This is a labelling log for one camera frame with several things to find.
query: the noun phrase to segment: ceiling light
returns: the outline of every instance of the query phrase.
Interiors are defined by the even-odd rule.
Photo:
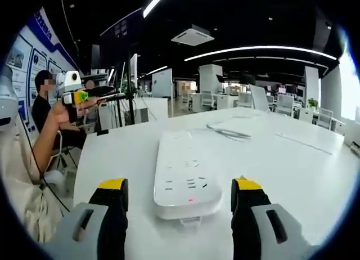
[[[155,73],[155,72],[157,72],[157,71],[159,71],[159,70],[163,70],[163,69],[166,69],[166,68],[167,68],[167,66],[163,66],[163,67],[161,67],[161,68],[158,68],[158,69],[156,69],[156,70],[153,70],[153,71],[147,73],[146,75],[153,74],[153,73]]]
[[[216,55],[218,53],[226,53],[226,52],[241,51],[241,50],[258,50],[258,49],[282,49],[282,50],[302,51],[302,52],[314,53],[316,55],[320,55],[320,56],[324,56],[324,57],[336,60],[336,58],[333,56],[327,55],[322,52],[305,49],[305,48],[297,48],[297,47],[289,47],[289,46],[247,46],[247,47],[239,47],[239,48],[232,48],[232,49],[225,49],[225,50],[220,50],[220,51],[215,51],[215,52],[203,53],[202,55],[189,57],[188,59],[185,59],[185,61],[198,59],[198,58],[204,57],[204,56]]]
[[[145,8],[143,12],[144,18],[149,15],[149,13],[152,11],[152,9],[155,8],[155,6],[160,2],[161,0],[152,0],[149,5]]]

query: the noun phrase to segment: hand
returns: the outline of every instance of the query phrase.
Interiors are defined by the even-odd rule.
[[[90,98],[86,102],[78,105],[76,110],[78,112],[78,116],[86,115],[88,110],[87,108],[95,105],[97,103],[97,98]],[[62,104],[62,101],[57,101],[52,106],[50,113],[54,117],[55,122],[60,125],[62,123],[70,122],[69,113],[66,107]]]

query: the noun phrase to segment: black ceiling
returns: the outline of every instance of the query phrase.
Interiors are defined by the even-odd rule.
[[[90,69],[91,45],[99,43],[99,35],[130,12],[146,7],[151,0],[64,0],[65,12],[76,50],[66,26],[61,0],[45,5],[57,36],[84,72]],[[195,24],[210,31],[215,40],[197,47],[170,40]],[[320,46],[314,40],[324,40]],[[321,64],[319,73],[331,70],[337,61],[318,55],[289,50],[237,51],[183,62],[185,58],[227,48],[257,45],[280,45],[307,48],[340,57],[341,43],[334,23],[320,10],[304,0],[162,0],[145,18],[144,30],[133,49],[141,55],[139,73],[148,73],[168,65],[175,77],[195,78],[197,67],[211,63],[222,65],[226,75],[237,71],[267,74],[275,82],[301,82],[304,63],[282,60],[288,57]],[[238,57],[276,57],[276,59],[234,59]]]

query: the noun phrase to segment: window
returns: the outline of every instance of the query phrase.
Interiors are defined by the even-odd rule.
[[[340,61],[341,116],[355,119],[356,107],[360,106],[360,82],[350,53],[345,50]]]

